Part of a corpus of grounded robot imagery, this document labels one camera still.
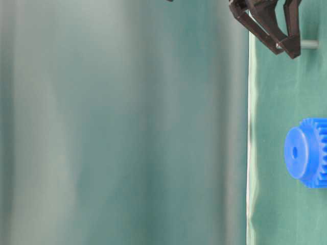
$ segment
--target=gear center hole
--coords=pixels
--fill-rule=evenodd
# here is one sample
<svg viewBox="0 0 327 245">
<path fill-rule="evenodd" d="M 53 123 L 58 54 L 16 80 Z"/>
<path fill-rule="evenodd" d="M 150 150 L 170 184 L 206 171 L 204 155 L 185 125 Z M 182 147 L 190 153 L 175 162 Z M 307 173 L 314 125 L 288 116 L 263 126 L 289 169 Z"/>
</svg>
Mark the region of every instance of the gear center hole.
<svg viewBox="0 0 327 245">
<path fill-rule="evenodd" d="M 293 159 L 296 159 L 297 158 L 297 148 L 296 147 L 293 147 L 292 157 L 293 157 Z"/>
</svg>

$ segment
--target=blurred curtain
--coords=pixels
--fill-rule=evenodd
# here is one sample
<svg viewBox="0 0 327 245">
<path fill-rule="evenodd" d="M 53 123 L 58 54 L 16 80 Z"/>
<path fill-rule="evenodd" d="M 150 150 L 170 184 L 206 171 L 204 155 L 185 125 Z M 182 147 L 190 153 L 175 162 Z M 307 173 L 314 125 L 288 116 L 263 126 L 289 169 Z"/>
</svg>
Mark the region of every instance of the blurred curtain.
<svg viewBox="0 0 327 245">
<path fill-rule="evenodd" d="M 1 244 L 245 243 L 227 0 L 0 3 Z"/>
</svg>

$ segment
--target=blue gear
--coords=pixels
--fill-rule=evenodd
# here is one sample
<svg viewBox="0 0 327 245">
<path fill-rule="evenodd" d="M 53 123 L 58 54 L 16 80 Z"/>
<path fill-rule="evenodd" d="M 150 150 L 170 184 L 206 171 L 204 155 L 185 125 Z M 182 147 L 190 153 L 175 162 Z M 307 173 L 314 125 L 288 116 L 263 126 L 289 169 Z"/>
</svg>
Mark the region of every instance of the blue gear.
<svg viewBox="0 0 327 245">
<path fill-rule="evenodd" d="M 285 139 L 290 175 L 309 188 L 327 188 L 327 118 L 307 118 Z"/>
</svg>

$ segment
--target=green surface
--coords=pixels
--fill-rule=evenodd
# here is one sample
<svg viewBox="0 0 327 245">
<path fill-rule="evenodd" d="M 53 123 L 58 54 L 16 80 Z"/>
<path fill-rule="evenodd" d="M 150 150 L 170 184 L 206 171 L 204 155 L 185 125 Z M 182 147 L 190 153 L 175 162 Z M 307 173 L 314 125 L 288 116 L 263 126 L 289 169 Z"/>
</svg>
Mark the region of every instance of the green surface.
<svg viewBox="0 0 327 245">
<path fill-rule="evenodd" d="M 228 1 L 0 3 L 1 245 L 245 243 Z"/>
<path fill-rule="evenodd" d="M 302 1 L 302 38 L 320 46 L 295 60 L 250 38 L 248 244 L 327 243 L 327 190 L 292 179 L 283 152 L 287 132 L 303 118 L 327 117 L 326 13 L 325 1 Z"/>
</svg>

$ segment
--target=green table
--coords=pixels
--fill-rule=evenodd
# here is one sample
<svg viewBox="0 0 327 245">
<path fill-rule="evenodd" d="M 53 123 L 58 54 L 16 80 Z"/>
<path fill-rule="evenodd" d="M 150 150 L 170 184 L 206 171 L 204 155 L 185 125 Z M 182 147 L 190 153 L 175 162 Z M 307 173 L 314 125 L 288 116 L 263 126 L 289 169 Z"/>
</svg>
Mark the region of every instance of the green table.
<svg viewBox="0 0 327 245">
<path fill-rule="evenodd" d="M 284 21 L 282 2 L 277 14 Z M 284 163 L 289 129 L 306 117 L 327 117 L 326 13 L 323 0 L 302 1 L 302 38 L 318 39 L 320 47 L 295 60 L 250 37 L 248 244 L 327 243 L 327 190 L 305 188 Z"/>
</svg>

